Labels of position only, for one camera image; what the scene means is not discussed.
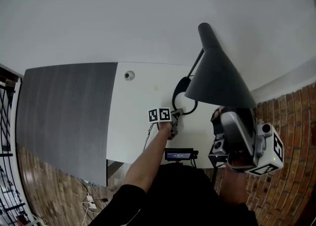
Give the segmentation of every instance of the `black railing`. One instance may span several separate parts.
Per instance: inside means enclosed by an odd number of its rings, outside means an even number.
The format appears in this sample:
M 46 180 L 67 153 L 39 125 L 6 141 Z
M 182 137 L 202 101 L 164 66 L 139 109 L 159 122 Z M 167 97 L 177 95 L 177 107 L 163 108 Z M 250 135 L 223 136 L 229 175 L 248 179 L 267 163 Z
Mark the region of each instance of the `black railing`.
M 26 220 L 30 222 L 23 207 L 25 203 L 21 200 L 20 193 L 16 188 L 11 167 L 13 153 L 10 152 L 9 110 L 11 109 L 14 93 L 15 91 L 12 87 L 0 85 L 0 139 L 2 152 L 0 153 L 0 164 L 3 163 L 2 166 L 0 165 L 0 214 L 8 225 L 18 225 L 17 217 L 21 215 L 24 215 Z

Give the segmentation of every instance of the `black lamp shade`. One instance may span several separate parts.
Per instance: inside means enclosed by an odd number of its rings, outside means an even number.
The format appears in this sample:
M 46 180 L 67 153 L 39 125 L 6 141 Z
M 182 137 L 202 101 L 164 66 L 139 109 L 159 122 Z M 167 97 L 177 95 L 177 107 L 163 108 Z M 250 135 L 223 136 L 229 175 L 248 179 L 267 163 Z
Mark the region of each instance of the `black lamp shade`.
M 185 96 L 199 102 L 226 107 L 256 107 L 248 87 L 223 51 L 211 26 L 202 23 L 198 26 L 198 32 L 204 56 Z

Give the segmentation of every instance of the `hand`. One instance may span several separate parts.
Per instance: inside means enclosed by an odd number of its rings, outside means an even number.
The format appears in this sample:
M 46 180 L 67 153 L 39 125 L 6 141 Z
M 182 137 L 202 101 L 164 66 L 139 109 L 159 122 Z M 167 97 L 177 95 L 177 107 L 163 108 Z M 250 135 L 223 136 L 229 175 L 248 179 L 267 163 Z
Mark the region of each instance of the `hand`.
M 160 122 L 159 131 L 165 131 L 171 137 L 172 124 L 170 122 Z

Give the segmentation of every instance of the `brick wall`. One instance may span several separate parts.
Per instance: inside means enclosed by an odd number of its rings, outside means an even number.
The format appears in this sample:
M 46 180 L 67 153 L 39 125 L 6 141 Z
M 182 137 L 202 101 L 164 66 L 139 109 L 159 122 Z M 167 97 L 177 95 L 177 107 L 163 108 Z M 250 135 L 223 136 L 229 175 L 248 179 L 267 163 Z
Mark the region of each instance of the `brick wall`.
M 298 224 L 316 184 L 316 84 L 260 103 L 255 112 L 279 133 L 284 168 L 261 177 L 247 176 L 247 206 L 255 211 L 259 225 Z M 217 191 L 222 176 L 219 172 Z

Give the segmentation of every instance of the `small display screen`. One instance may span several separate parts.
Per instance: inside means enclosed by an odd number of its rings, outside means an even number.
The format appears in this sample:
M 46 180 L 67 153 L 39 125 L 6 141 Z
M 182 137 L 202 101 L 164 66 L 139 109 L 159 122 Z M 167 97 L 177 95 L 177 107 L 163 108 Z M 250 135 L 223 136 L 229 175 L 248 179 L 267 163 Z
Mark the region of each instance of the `small display screen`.
M 189 159 L 191 153 L 167 153 L 167 158 Z

